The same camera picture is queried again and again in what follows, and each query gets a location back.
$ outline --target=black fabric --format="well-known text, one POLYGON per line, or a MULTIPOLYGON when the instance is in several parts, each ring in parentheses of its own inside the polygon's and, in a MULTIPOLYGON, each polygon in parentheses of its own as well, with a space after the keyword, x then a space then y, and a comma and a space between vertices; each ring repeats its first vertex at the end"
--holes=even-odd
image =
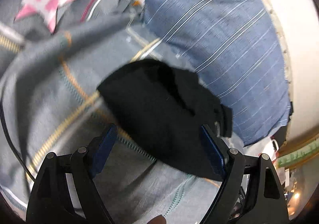
POLYGON ((195 73, 145 59, 112 73, 98 87, 121 127, 162 162, 181 171, 221 181, 201 146, 207 124, 232 134, 232 111, 198 83, 195 73))
POLYGON ((277 141, 278 147, 280 148, 285 140, 286 140, 286 134, 287 134, 287 125, 281 126, 272 137, 277 141))
POLYGON ((290 116, 293 114, 293 102, 290 101, 290 110, 289 110, 289 119, 288 122, 290 122, 290 116))

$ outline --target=zipper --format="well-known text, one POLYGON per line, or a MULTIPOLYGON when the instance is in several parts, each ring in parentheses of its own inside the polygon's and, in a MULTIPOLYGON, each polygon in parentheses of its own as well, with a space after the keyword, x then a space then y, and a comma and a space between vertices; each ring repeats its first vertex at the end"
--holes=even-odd
POLYGON ((22 50, 20 45, 14 43, 2 34, 0 34, 0 45, 16 54, 22 50))

